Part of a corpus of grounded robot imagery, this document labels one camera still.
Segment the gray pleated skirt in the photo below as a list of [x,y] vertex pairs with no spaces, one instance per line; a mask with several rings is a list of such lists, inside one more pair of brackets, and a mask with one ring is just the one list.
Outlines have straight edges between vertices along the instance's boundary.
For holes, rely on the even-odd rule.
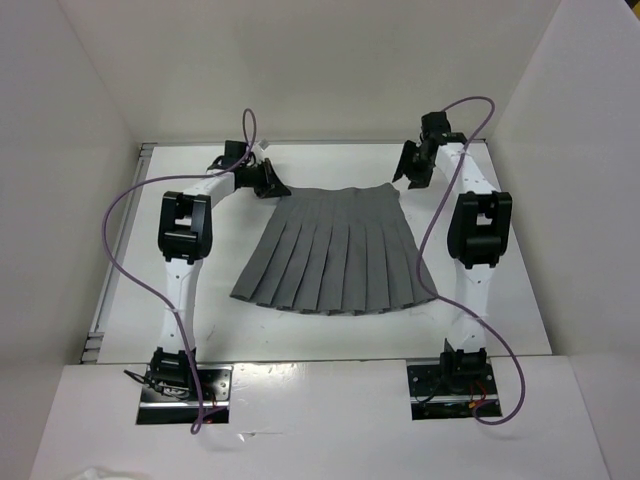
[[[418,249],[391,184],[290,188],[231,296],[303,313],[379,313],[429,300]],[[435,286],[422,262],[422,278]]]

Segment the robotic arm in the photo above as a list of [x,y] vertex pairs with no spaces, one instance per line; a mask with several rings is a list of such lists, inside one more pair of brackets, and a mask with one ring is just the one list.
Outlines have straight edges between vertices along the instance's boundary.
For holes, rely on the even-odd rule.
[[[420,142],[405,142],[393,181],[405,175],[410,189],[426,188],[435,166],[451,181],[466,142],[463,134],[451,132],[445,112],[424,115]],[[453,192],[458,199],[447,246],[457,260],[455,300],[485,317],[494,268],[507,249],[511,195],[496,191],[468,152]],[[440,363],[445,376],[464,376],[465,382],[484,371],[485,332],[469,314],[461,311],[451,324]]]
[[[242,158],[247,144],[227,141],[225,154],[207,169],[226,170]],[[180,314],[189,345],[195,355],[193,314],[196,284],[204,259],[213,245],[211,211],[238,188],[251,187],[259,198],[291,195],[273,170],[263,150],[255,145],[245,163],[233,172],[205,178],[183,192],[166,192],[162,198],[158,247],[165,258],[167,298]],[[158,348],[153,354],[144,383],[164,392],[193,391],[193,379],[182,337],[173,312],[165,310]]]

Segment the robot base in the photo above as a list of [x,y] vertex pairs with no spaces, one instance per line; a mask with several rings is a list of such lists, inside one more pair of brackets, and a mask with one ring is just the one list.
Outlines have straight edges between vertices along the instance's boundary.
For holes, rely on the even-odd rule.
[[474,402],[485,396],[484,405],[477,410],[479,417],[500,417],[500,401],[491,365],[486,364],[482,379],[464,386],[451,385],[442,380],[439,360],[407,362],[407,379],[411,395],[411,418],[433,420],[468,418]]
[[[205,423],[229,423],[229,396],[231,390],[231,365],[198,366],[198,376],[202,385],[205,408],[226,407],[207,416]],[[162,395],[147,387],[142,387],[138,406],[137,425],[165,425],[193,423],[198,416],[198,399],[193,393],[176,390],[176,395]]]

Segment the white wall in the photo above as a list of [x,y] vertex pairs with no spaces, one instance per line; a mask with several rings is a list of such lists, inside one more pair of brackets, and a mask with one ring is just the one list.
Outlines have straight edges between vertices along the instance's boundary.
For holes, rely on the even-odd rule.
[[136,147],[57,3],[2,2],[0,66],[0,476],[20,480],[62,365],[79,359],[106,267],[102,211]]
[[479,93],[502,111],[558,1],[60,3],[136,139],[184,142],[238,137],[246,106],[271,140],[405,139]]
[[640,472],[639,79],[625,2],[563,0],[489,141],[552,346],[579,354],[613,480]]

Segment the red wire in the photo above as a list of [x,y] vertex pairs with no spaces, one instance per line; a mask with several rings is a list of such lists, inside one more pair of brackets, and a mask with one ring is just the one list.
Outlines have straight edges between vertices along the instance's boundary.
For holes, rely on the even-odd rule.
[[480,401],[484,402],[487,399],[487,389],[484,388],[484,385],[482,385],[482,382],[480,380],[476,380],[476,385],[478,385],[478,388],[482,392],[482,397],[480,398]]

